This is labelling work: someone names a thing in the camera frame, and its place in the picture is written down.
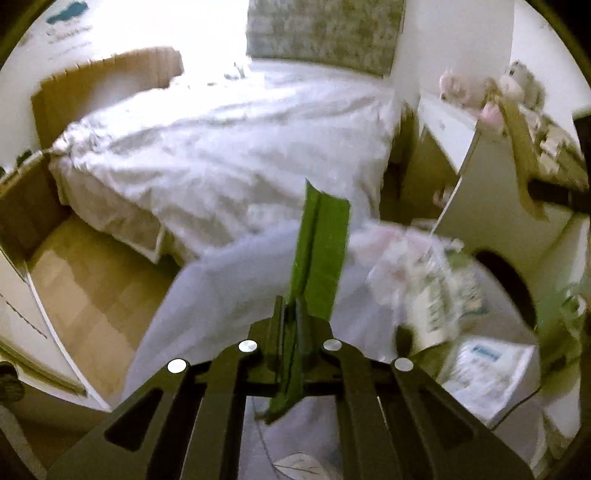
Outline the green milk carton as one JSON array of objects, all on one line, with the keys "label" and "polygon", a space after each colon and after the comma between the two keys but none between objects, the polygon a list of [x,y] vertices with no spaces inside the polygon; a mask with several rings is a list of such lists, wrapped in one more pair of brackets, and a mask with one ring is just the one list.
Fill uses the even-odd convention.
[{"label": "green milk carton", "polygon": [[412,355],[454,341],[488,312],[476,260],[454,250],[429,251],[411,276],[406,310]]}]

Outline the green wrapper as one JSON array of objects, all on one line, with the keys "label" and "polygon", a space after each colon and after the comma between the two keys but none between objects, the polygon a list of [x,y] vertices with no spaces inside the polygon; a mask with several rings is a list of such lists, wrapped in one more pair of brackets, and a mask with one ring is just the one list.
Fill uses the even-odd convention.
[{"label": "green wrapper", "polygon": [[280,388],[262,416],[266,424],[286,416],[304,398],[304,367],[310,364],[310,353],[304,347],[301,320],[331,320],[346,259],[349,210],[348,200],[319,191],[310,182],[305,184],[304,213],[287,293]]}]

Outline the black round trash bin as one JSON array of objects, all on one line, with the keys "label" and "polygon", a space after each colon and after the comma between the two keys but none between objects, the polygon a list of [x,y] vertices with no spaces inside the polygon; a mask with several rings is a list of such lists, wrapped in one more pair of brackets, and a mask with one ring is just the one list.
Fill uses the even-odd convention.
[{"label": "black round trash bin", "polygon": [[474,257],[499,281],[525,324],[535,330],[537,312],[530,291],[520,273],[503,256],[491,250],[478,250]]}]

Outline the white cabinet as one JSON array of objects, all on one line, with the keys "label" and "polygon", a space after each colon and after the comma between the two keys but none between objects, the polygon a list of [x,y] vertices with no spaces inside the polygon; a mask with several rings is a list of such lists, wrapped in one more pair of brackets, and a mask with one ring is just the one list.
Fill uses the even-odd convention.
[{"label": "white cabinet", "polygon": [[578,283],[585,273],[588,221],[546,206],[536,220],[522,207],[509,140],[478,126],[467,111],[424,92],[419,140],[401,199],[433,232],[473,252],[503,256],[535,297]]}]

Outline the white printed plastic bag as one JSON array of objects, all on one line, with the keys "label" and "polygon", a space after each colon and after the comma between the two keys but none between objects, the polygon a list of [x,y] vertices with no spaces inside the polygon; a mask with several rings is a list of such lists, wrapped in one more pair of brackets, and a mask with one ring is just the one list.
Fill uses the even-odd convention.
[{"label": "white printed plastic bag", "polygon": [[463,336],[453,346],[437,381],[472,415],[491,426],[509,405],[534,353],[531,344]]}]

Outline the grey plush toy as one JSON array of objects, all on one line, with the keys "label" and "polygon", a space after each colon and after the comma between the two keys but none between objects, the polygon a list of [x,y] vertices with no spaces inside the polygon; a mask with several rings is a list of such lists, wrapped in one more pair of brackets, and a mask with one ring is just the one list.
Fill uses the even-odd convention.
[{"label": "grey plush toy", "polygon": [[520,61],[511,63],[499,79],[502,94],[528,109],[541,110],[545,89],[528,67]]}]

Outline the pink plush toy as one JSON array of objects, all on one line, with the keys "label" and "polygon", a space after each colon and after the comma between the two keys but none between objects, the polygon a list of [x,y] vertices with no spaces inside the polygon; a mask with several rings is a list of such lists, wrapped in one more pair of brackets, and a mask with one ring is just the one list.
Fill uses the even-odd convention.
[{"label": "pink plush toy", "polygon": [[501,91],[493,78],[479,80],[448,69],[439,79],[439,89],[443,101],[467,110],[484,128],[504,131],[505,121],[498,105]]}]

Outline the grey floral table cloth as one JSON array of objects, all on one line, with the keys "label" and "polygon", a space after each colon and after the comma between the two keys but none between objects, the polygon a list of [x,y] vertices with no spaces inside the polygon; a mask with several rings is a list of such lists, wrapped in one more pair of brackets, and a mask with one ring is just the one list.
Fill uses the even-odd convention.
[{"label": "grey floral table cloth", "polygon": [[[165,363],[214,359],[245,339],[249,326],[273,313],[273,301],[290,287],[298,227],[288,222],[242,239],[186,265],[158,308],[129,368],[131,393]],[[459,251],[449,240],[393,224],[368,222],[353,233],[332,311],[332,330],[366,356],[396,358],[394,331],[407,320],[407,298],[416,264],[431,250]],[[476,317],[456,340],[413,356],[436,380],[463,336],[531,344],[534,358],[509,405],[489,427],[531,466],[544,449],[559,456],[581,424],[576,368],[542,377],[532,332],[501,284],[476,262],[488,312]],[[342,475],[337,413],[332,398],[308,398],[280,421],[266,425],[262,398],[246,403],[242,479],[338,479]]]}]

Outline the white wardrobe door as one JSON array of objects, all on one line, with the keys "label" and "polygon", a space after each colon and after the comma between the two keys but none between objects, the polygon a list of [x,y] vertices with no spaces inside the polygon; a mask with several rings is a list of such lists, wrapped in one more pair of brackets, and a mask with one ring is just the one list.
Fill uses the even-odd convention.
[{"label": "white wardrobe door", "polygon": [[16,362],[26,385],[59,400],[107,412],[109,405],[91,387],[66,352],[32,285],[1,256],[1,357]]}]

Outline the floral roman window blind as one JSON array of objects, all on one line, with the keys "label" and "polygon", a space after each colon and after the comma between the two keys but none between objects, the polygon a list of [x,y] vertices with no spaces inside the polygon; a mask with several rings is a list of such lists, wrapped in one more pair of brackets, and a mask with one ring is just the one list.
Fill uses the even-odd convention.
[{"label": "floral roman window blind", "polygon": [[391,73],[406,3],[391,0],[249,2],[246,55]]}]

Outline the wooden bedside table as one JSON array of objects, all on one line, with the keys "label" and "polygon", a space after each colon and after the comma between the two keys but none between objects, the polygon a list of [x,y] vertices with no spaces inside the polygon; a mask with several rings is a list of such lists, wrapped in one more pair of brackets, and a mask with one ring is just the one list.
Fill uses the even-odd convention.
[{"label": "wooden bedside table", "polygon": [[59,200],[49,160],[35,152],[1,180],[1,245],[25,260],[71,213]]}]

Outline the bed with white duvet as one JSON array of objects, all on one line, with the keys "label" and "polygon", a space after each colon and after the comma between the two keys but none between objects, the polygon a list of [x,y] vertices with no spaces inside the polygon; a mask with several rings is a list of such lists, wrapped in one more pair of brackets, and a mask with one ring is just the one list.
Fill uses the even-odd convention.
[{"label": "bed with white duvet", "polygon": [[92,228],[182,264],[300,220],[308,186],[376,217],[401,115],[390,82],[345,70],[180,76],[70,123],[49,169]]}]

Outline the brown padded headboard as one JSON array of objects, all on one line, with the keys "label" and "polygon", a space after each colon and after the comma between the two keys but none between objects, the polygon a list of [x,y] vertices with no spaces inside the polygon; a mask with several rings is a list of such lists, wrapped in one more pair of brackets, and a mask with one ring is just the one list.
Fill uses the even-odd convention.
[{"label": "brown padded headboard", "polygon": [[150,47],[78,63],[40,82],[31,105],[40,147],[49,148],[66,127],[136,93],[166,88],[183,73],[172,47]]}]

